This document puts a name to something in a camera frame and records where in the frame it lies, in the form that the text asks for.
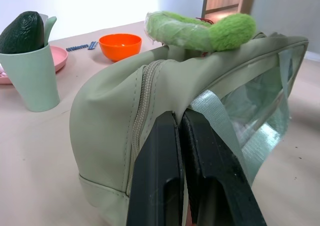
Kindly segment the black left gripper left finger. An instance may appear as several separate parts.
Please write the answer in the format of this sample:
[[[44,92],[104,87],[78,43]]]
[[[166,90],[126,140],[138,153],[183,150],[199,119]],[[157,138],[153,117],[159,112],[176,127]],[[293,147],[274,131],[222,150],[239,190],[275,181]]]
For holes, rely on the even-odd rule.
[[[184,167],[178,130],[173,112],[155,120],[134,163],[127,225],[182,224]]]

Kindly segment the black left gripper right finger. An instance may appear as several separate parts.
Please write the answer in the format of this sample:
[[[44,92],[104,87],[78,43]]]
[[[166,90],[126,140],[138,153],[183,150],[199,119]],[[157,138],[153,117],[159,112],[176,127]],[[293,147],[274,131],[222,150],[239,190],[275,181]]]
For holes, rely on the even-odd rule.
[[[207,119],[187,109],[179,130],[193,224],[266,225],[238,158]]]

